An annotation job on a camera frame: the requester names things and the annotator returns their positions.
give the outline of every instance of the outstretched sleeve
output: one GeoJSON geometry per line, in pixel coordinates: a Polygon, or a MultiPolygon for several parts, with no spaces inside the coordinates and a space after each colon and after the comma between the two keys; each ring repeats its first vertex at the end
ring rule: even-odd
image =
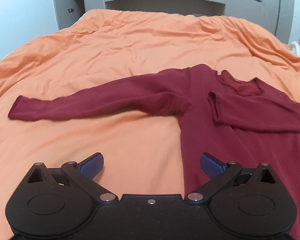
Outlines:
{"type": "Polygon", "coordinates": [[[187,69],[167,69],[115,80],[54,100],[19,96],[8,117],[23,121],[69,120],[109,114],[127,106],[153,115],[173,115],[182,110],[187,88],[187,69]]]}
{"type": "Polygon", "coordinates": [[[210,92],[213,119],[243,130],[300,133],[300,103],[210,92]]]}

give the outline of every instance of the neckline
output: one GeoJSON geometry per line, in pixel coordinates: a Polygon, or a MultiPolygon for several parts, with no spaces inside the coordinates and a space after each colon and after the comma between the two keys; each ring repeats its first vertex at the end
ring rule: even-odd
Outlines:
{"type": "Polygon", "coordinates": [[[226,87],[229,87],[231,88],[233,91],[235,91],[238,95],[240,96],[258,96],[260,95],[262,92],[263,92],[263,88],[261,86],[261,80],[258,79],[257,77],[249,80],[249,81],[242,81],[242,80],[238,80],[236,78],[234,78],[226,69],[224,69],[221,74],[219,75],[218,74],[218,71],[217,70],[214,70],[214,73],[215,73],[215,76],[216,76],[216,79],[221,83],[221,85],[223,86],[226,86],[226,87]],[[227,75],[229,78],[231,78],[233,81],[235,82],[238,82],[238,83],[241,83],[241,84],[247,84],[247,83],[255,83],[256,86],[258,87],[258,91],[255,92],[255,93],[249,93],[249,94],[240,94],[239,91],[233,87],[232,85],[228,84],[227,82],[225,82],[221,77],[224,76],[224,75],[227,75]]]}

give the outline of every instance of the silver screw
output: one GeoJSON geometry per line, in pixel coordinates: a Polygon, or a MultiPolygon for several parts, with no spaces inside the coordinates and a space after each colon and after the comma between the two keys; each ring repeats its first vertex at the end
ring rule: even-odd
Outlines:
{"type": "Polygon", "coordinates": [[[203,195],[200,194],[200,193],[190,193],[188,195],[188,199],[192,200],[192,201],[199,201],[199,200],[202,200],[203,199],[203,195]]]}
{"type": "Polygon", "coordinates": [[[151,205],[153,205],[155,203],[155,200],[154,199],[149,199],[148,203],[151,204],[151,205]]]}
{"type": "Polygon", "coordinates": [[[115,195],[112,193],[103,193],[100,195],[100,199],[107,202],[113,201],[115,199],[115,195]]]}

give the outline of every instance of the orange bed sheet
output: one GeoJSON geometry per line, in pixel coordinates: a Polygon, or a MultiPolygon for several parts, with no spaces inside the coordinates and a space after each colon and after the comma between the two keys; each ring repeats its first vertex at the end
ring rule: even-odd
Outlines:
{"type": "Polygon", "coordinates": [[[99,151],[105,167],[94,180],[119,196],[184,191],[175,117],[125,111],[65,122],[11,121],[17,96],[54,99],[201,63],[239,80],[258,77],[300,102],[300,58],[265,29],[233,17],[91,10],[0,60],[0,240],[12,236],[5,204],[35,162],[59,167],[99,151]]]}

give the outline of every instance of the maroon sweater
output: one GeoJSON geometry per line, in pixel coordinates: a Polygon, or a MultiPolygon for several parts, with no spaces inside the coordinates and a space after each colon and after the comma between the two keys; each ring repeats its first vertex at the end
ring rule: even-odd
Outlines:
{"type": "Polygon", "coordinates": [[[269,162],[298,207],[292,234],[300,239],[300,104],[258,78],[235,80],[206,65],[128,77],[43,101],[19,96],[10,119],[68,120],[126,106],[153,115],[177,115],[186,194],[209,179],[199,158],[208,152],[244,167],[269,162]]]}

